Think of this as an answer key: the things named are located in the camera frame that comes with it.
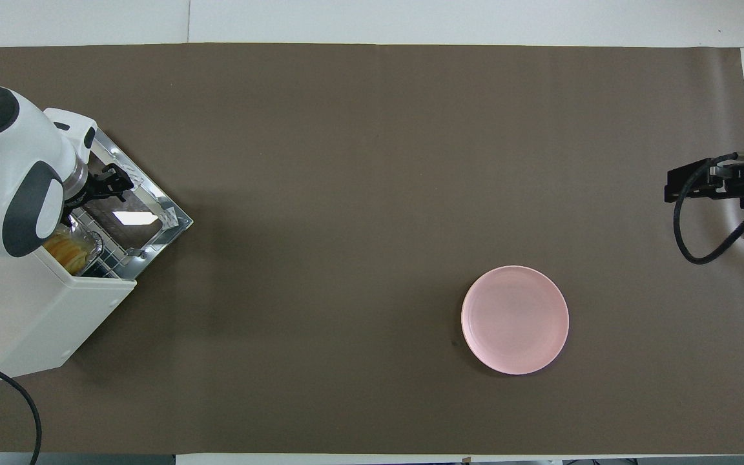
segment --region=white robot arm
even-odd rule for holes
[[[127,174],[88,173],[94,120],[55,108],[41,112],[0,87],[0,256],[31,253],[65,211],[132,188]]]

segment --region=white table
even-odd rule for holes
[[[0,1],[0,47],[212,41],[741,47],[744,70],[744,0]],[[194,454],[178,464],[458,462],[466,452]],[[473,456],[535,459],[560,457]]]

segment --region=brown tablecloth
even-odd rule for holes
[[[662,202],[744,150],[738,50],[11,48],[0,85],[96,119],[196,220],[21,378],[47,451],[744,453],[744,239],[690,265]],[[740,218],[685,217],[697,253]],[[511,264],[570,309],[524,377],[460,330]],[[30,431],[0,383],[0,450]]]

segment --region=round plate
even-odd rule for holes
[[[484,365],[509,375],[541,370],[559,355],[570,319],[559,288],[527,267],[487,271],[464,297],[461,327]]]

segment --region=curved black cable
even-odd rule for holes
[[[682,256],[685,257],[685,259],[688,262],[694,263],[696,265],[705,265],[705,263],[709,263],[714,261],[718,256],[725,253],[729,247],[732,246],[734,242],[736,242],[736,239],[739,238],[739,236],[744,233],[744,220],[742,220],[741,223],[739,223],[739,226],[734,229],[727,238],[717,247],[709,253],[706,256],[694,256],[690,253],[688,250],[688,247],[685,246],[685,241],[682,239],[682,228],[679,224],[679,217],[682,213],[682,203],[685,200],[685,197],[690,193],[691,188],[694,186],[694,183],[697,179],[699,179],[700,176],[705,174],[706,171],[708,171],[709,168],[715,167],[718,163],[721,163],[726,160],[735,160],[736,159],[736,153],[730,153],[728,155],[718,156],[714,159],[711,159],[708,163],[702,165],[702,167],[697,168],[696,171],[694,171],[693,174],[691,174],[690,177],[688,177],[688,180],[686,180],[685,184],[682,186],[682,190],[679,192],[679,197],[676,198],[676,204],[674,204],[674,238],[676,239],[676,245],[679,247],[679,251],[682,252]]]
[[[30,407],[30,412],[33,414],[33,423],[36,425],[36,441],[33,446],[33,455],[30,457],[30,465],[36,465],[36,460],[39,458],[39,449],[42,447],[42,421],[39,420],[39,410],[36,409],[36,404],[33,403],[33,399],[30,398],[30,394],[12,377],[2,373],[0,371],[0,378],[3,382],[8,383],[16,389],[22,397],[27,401],[27,406]]]

